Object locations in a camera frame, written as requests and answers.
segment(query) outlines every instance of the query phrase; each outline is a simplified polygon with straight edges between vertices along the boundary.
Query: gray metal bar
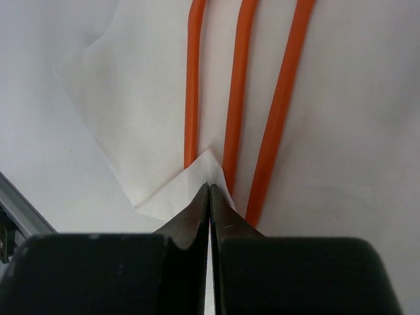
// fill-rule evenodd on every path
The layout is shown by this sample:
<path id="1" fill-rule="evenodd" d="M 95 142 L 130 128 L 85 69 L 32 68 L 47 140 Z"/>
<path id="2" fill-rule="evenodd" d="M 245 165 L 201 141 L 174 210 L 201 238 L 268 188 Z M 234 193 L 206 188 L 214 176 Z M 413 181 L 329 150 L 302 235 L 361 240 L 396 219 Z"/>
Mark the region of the gray metal bar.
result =
<path id="1" fill-rule="evenodd" d="M 56 233 L 54 228 L 36 211 L 24 196 L 0 172 L 0 207 L 28 238 L 34 234 Z"/>

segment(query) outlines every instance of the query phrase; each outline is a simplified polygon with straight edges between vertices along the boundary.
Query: orange tube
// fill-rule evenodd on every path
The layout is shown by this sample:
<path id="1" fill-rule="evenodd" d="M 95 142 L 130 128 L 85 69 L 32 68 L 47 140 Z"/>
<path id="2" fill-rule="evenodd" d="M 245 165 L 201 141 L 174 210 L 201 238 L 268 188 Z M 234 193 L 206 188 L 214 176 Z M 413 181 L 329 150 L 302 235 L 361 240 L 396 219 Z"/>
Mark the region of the orange tube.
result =
<path id="1" fill-rule="evenodd" d="M 306 29 L 315 0 L 298 0 L 295 15 L 290 29 L 289 39 L 283 57 L 282 67 L 274 92 L 270 114 L 268 115 L 264 137 L 262 138 L 260 153 L 251 193 L 247 206 L 246 220 L 252 226 L 258 224 L 264 200 L 267 195 L 270 177 L 276 161 L 277 151 L 285 125 L 290 98 L 293 92 L 297 67 L 305 40 Z"/>
<path id="2" fill-rule="evenodd" d="M 198 80 L 200 35 L 205 0 L 193 0 L 188 16 L 188 43 L 186 55 L 186 92 L 184 127 L 184 168 L 197 158 L 198 147 Z"/>
<path id="3" fill-rule="evenodd" d="M 230 82 L 222 165 L 226 184 L 231 194 L 235 185 L 236 165 L 238 164 L 238 151 L 242 130 L 243 96 L 247 75 L 249 40 L 251 38 L 252 22 L 258 3 L 259 0 L 242 1 L 238 24 L 236 26 L 234 62 Z"/>

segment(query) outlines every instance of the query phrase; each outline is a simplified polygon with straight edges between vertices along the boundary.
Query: orange wire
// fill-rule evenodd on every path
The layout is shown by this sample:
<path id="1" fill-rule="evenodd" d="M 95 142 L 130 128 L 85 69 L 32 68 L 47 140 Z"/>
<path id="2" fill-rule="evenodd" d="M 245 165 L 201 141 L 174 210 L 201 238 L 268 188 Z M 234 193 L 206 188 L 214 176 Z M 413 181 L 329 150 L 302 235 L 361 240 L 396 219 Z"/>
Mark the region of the orange wire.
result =
<path id="1" fill-rule="evenodd" d="M 264 199 L 267 195 L 268 184 L 270 183 L 289 109 L 306 29 L 314 4 L 315 0 L 297 1 L 249 195 L 245 218 L 252 226 L 258 224 L 263 210 Z"/>
<path id="2" fill-rule="evenodd" d="M 198 142 L 198 79 L 200 35 L 205 0 L 193 0 L 188 15 L 188 43 L 186 54 L 186 98 L 184 129 L 184 168 L 197 158 Z"/>
<path id="3" fill-rule="evenodd" d="M 230 82 L 230 96 L 228 117 L 226 119 L 226 133 L 224 136 L 223 171 L 229 192 L 232 194 L 238 151 L 242 129 L 243 96 L 247 75 L 249 40 L 251 38 L 252 22 L 259 0 L 243 0 L 236 26 L 236 39 L 232 78 Z"/>

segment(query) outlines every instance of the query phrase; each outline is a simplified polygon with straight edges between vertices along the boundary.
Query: orange cable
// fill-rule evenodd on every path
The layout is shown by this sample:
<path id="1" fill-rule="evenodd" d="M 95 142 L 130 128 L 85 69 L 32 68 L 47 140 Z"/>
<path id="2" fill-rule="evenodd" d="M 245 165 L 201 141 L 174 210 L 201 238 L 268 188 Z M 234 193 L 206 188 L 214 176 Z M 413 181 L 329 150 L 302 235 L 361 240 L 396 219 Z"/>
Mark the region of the orange cable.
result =
<path id="1" fill-rule="evenodd" d="M 297 67 L 315 0 L 297 0 L 249 195 L 247 222 L 258 224 L 285 125 Z"/>
<path id="2" fill-rule="evenodd" d="M 259 0 L 242 1 L 238 24 L 236 26 L 234 61 L 230 82 L 222 165 L 226 184 L 231 194 L 235 185 L 236 165 L 238 164 L 249 41 L 251 39 L 252 23 L 258 3 Z"/>
<path id="3" fill-rule="evenodd" d="M 186 57 L 184 168 L 197 158 L 198 142 L 198 80 L 200 35 L 205 0 L 193 0 L 188 15 L 188 43 Z"/>

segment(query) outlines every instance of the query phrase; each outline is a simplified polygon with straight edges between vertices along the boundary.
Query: metal frame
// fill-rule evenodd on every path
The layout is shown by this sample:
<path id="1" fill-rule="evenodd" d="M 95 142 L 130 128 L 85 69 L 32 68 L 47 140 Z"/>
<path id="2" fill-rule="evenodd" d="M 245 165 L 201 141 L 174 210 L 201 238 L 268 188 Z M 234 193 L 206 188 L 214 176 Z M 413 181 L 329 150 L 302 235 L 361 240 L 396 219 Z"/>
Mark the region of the metal frame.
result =
<path id="1" fill-rule="evenodd" d="M 52 234 L 56 230 L 32 207 L 28 200 L 0 172 L 0 208 L 15 223 L 24 238 Z"/>

